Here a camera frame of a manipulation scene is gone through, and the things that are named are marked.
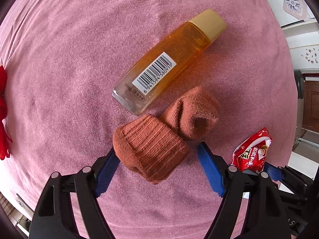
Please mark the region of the brown wooden door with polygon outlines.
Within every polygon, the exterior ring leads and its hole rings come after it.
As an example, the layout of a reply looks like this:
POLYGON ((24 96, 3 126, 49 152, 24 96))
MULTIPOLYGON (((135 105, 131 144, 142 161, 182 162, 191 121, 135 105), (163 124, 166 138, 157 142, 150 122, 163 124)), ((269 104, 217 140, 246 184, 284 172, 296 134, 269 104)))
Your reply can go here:
POLYGON ((302 127, 319 132, 319 85, 318 81, 306 81, 302 127))

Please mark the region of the white floral cabinet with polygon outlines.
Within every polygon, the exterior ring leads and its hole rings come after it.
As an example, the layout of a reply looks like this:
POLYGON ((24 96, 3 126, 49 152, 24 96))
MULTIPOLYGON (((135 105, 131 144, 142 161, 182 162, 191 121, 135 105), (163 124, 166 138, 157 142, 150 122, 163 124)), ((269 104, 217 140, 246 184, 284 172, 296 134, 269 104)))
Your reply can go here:
POLYGON ((318 73, 318 22, 310 20, 282 28, 294 70, 318 73))

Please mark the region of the orange liquid bottle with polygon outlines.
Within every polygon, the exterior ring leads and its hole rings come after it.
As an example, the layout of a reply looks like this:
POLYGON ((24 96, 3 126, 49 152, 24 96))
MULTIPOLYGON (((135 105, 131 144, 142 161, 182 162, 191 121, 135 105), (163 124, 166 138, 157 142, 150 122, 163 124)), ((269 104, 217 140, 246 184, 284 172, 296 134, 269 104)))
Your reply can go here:
POLYGON ((180 25, 146 53, 115 85, 112 96, 138 116, 227 28, 212 9, 180 25))

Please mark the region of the green round stool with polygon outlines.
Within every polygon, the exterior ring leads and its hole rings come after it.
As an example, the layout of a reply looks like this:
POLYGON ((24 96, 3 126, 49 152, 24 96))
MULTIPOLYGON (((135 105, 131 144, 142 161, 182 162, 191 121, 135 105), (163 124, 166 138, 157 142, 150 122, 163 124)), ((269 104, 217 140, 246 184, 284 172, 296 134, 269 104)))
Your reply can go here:
POLYGON ((300 70, 294 70, 294 78, 295 78, 296 87, 297 87, 298 99, 303 99, 305 79, 303 77, 302 72, 300 70))

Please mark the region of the red snack wrapper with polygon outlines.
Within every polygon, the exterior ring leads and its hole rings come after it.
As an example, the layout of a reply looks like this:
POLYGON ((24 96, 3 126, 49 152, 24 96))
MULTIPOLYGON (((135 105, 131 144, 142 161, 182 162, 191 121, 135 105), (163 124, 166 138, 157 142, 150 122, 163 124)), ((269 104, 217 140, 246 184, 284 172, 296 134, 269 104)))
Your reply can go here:
POLYGON ((234 150, 231 164, 240 171, 250 170, 257 174, 260 173, 264 168, 271 143, 272 137, 264 127, 234 150))

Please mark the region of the rust orange sock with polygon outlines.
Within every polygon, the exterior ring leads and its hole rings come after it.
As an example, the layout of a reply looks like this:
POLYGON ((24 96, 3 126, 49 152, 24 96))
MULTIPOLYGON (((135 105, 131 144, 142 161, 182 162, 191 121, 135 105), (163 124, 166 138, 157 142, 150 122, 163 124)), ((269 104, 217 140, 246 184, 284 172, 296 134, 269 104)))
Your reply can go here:
POLYGON ((176 99, 160 117, 146 114, 115 129, 115 155, 146 181, 164 181, 186 158, 187 141, 205 136, 219 119, 220 105, 200 87, 176 99))

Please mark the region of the white sliding wardrobe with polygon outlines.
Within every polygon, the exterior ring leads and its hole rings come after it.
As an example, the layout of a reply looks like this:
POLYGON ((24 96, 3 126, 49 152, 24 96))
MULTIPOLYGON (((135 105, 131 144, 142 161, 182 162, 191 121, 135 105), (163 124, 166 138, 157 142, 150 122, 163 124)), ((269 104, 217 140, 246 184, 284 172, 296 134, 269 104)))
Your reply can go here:
POLYGON ((267 1, 281 27, 315 19, 305 0, 267 1))

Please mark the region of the white smartphone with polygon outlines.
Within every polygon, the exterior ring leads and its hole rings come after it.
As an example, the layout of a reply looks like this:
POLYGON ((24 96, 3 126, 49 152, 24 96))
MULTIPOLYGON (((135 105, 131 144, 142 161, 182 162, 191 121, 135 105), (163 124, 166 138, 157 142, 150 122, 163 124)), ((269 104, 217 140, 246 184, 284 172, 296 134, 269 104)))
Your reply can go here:
POLYGON ((29 205, 16 193, 16 201, 18 204, 30 215, 33 216, 34 211, 29 207, 29 205))

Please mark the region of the pink bed sheet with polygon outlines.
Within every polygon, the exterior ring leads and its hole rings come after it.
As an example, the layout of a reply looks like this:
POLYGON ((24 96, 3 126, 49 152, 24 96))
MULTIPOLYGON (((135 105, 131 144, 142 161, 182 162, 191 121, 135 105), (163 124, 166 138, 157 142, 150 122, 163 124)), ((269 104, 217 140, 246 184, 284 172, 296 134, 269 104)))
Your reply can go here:
POLYGON ((204 137, 231 162, 235 148, 267 128, 266 160, 288 163, 297 92, 286 38, 267 0, 16 0, 1 24, 1 64, 8 82, 5 128, 10 157, 1 192, 35 208, 54 171, 77 173, 112 147, 115 128, 134 116, 113 87, 168 33, 206 9, 226 31, 149 107, 160 116, 200 86, 220 103, 204 137))

